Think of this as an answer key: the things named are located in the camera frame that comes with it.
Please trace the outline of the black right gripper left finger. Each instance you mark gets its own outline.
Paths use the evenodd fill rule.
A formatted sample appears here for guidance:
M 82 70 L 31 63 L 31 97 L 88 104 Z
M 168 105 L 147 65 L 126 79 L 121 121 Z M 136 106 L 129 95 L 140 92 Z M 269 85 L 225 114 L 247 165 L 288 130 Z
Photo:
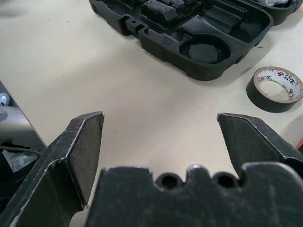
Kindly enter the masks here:
M 103 112 L 70 121 L 42 152 L 0 214 L 0 227 L 69 227 L 91 195 L 103 123 Z

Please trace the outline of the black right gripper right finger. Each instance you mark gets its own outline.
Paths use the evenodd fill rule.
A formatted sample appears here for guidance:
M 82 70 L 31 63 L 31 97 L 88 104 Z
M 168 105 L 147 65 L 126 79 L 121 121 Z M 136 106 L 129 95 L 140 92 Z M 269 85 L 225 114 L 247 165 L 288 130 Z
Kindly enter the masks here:
M 219 113 L 217 121 L 237 174 L 242 165 L 253 162 L 279 162 L 290 166 L 303 178 L 303 153 L 285 141 L 257 117 Z

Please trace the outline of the black plastic tool case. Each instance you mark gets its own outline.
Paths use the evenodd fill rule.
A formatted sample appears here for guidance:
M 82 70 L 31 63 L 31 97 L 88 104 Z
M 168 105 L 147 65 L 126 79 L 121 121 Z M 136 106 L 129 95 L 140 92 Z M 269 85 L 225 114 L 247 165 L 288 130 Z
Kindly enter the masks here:
M 210 81 L 240 62 L 271 27 L 303 0 L 89 0 L 92 10 L 122 35 L 184 71 Z

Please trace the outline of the black electrical tape roll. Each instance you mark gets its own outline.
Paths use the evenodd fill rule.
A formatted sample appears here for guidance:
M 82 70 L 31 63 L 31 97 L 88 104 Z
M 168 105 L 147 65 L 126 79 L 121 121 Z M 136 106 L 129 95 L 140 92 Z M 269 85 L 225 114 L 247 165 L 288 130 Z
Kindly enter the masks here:
M 270 97 L 259 86 L 260 81 L 272 81 L 280 85 L 288 95 L 287 100 Z M 303 82 L 291 71 L 280 67 L 258 69 L 246 86 L 249 100 L 258 108 L 270 113 L 283 113 L 303 99 Z

